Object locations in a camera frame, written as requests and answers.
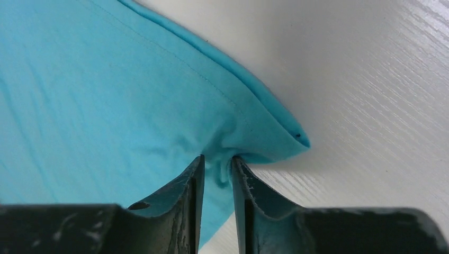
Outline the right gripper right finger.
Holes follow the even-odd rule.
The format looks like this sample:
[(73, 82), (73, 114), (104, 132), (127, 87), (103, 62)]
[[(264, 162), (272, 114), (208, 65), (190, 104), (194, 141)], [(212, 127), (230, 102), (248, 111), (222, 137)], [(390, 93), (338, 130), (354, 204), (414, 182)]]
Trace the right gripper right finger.
[(424, 212), (405, 207), (306, 208), (231, 163), (240, 253), (448, 253)]

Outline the teal polo shirt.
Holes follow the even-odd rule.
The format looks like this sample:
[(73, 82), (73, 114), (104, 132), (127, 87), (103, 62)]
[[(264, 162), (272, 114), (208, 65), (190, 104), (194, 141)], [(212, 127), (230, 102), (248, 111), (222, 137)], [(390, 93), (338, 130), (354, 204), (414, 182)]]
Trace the teal polo shirt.
[(200, 245), (234, 210), (230, 159), (310, 148), (244, 67), (134, 1), (1, 1), (1, 202), (128, 206), (205, 156)]

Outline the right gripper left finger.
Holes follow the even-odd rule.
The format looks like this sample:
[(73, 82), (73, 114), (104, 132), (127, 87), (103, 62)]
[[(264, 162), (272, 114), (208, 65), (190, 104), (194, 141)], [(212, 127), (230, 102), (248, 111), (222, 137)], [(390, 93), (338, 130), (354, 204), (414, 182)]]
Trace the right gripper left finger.
[(1, 253), (197, 253), (204, 156), (128, 208), (118, 204), (1, 206)]

